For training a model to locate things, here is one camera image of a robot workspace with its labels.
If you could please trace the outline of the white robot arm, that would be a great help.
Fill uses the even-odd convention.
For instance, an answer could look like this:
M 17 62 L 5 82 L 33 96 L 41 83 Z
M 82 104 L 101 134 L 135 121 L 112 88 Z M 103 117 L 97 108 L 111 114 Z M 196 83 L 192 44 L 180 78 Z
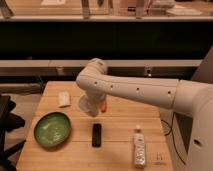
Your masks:
M 107 74 L 107 64 L 93 58 L 76 84 L 85 91 L 79 108 L 96 117 L 107 95 L 172 109 L 193 118 L 185 171 L 213 171 L 213 84 L 196 81 L 118 77 Z

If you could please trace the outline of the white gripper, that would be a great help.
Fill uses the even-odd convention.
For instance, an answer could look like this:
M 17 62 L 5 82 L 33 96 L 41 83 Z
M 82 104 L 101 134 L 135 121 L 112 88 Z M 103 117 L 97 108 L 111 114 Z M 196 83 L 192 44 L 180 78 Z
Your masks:
M 79 100 L 79 109 L 91 117 L 96 117 L 101 112 L 103 102 L 106 101 L 106 96 L 89 98 L 83 95 Z

